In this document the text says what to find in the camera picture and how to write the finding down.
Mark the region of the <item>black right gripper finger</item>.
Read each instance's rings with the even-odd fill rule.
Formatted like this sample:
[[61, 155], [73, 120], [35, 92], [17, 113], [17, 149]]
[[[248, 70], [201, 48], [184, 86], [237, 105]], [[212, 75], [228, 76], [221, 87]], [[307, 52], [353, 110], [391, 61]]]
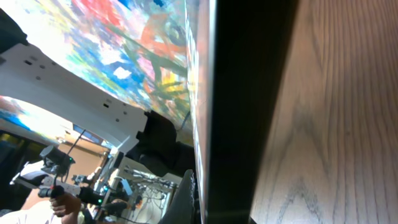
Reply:
[[159, 224], [199, 224], [197, 186], [192, 170], [184, 173], [175, 197]]

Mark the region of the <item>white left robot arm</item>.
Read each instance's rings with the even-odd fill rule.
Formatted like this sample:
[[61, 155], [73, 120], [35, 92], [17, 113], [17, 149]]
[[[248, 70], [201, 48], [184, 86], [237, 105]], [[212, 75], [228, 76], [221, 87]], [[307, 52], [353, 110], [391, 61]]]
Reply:
[[170, 120], [113, 98], [28, 43], [1, 12], [1, 95], [32, 103], [87, 129], [159, 177], [195, 170], [192, 146], [177, 140]]

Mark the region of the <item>person's hand in background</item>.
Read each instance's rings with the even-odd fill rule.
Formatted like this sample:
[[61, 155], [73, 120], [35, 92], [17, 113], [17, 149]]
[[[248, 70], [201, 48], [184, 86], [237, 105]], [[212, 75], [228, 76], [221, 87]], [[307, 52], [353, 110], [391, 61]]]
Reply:
[[81, 200], [72, 194], [64, 193], [50, 199], [53, 214], [62, 220], [62, 224], [78, 224]]

